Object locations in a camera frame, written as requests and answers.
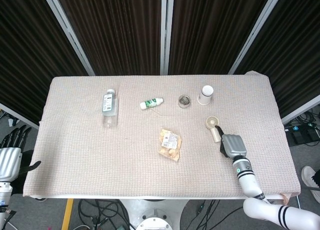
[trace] shoe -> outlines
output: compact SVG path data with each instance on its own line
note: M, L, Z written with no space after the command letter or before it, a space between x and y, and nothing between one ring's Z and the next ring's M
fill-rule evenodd
M37 200L37 201L39 201L39 202L44 202L44 201L46 201L47 199L35 199L35 200Z
M310 166L304 166L301 172L301 178L305 185L308 187L319 188L319 186L315 183L312 177L315 175L315 170L313 170ZM320 191L310 190L315 200L320 203Z

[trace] white fan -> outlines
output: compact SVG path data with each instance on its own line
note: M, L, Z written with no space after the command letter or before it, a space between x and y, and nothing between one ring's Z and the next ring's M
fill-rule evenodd
M205 126L210 129L213 140L215 143L218 143L221 141L221 137L219 134L218 129L215 126L219 125L219 119L216 116L209 116L206 119Z

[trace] water bottle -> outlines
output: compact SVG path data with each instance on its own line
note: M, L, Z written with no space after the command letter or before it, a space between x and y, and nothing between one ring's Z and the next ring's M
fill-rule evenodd
M116 91L108 89L103 96L102 114L104 115L104 123L108 128L117 126L118 124L118 100Z

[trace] black curtain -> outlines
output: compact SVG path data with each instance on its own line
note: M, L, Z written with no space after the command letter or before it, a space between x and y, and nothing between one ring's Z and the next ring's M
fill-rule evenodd
M269 77L281 117L320 95L320 0L279 0L236 74Z
M160 73L161 0L59 0L96 75Z
M87 75L46 0L0 0L0 103L38 124L51 80Z
M174 0L169 74L227 74L267 0Z

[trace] beige tablecloth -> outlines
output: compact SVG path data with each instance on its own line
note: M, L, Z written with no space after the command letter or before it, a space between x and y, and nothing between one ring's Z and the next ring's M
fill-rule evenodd
M207 106L197 103L204 85L214 88ZM118 126L104 127L102 99L114 88ZM181 109L178 97L191 106ZM141 110L145 100L164 103ZM275 98L263 75L57 77L47 97L23 195L99 195L143 198L243 196L232 160L220 153L205 127L215 115L225 133L241 135L265 194L300 192ZM178 162L158 154L165 128L182 137Z

